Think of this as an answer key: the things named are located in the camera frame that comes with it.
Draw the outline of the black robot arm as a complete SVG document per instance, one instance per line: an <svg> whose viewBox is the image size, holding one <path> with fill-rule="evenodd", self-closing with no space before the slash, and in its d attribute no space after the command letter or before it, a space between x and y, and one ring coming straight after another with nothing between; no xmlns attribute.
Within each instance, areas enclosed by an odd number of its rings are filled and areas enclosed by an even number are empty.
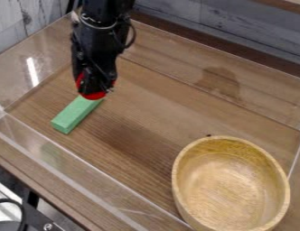
<svg viewBox="0 0 300 231"><path fill-rule="evenodd" d="M82 0L71 22L71 67L79 94L103 98L118 79L117 57L135 41L130 11L135 0Z"/></svg>

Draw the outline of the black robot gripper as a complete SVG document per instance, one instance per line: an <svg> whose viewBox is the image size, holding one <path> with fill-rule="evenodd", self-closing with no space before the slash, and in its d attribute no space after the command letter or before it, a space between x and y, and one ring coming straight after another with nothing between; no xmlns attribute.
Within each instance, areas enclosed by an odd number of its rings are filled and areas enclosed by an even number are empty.
<svg viewBox="0 0 300 231"><path fill-rule="evenodd" d="M110 27L73 24L71 67L73 77L81 94L106 93L117 80L117 57L130 48L135 36L127 41L134 30L131 18L121 18Z"/></svg>

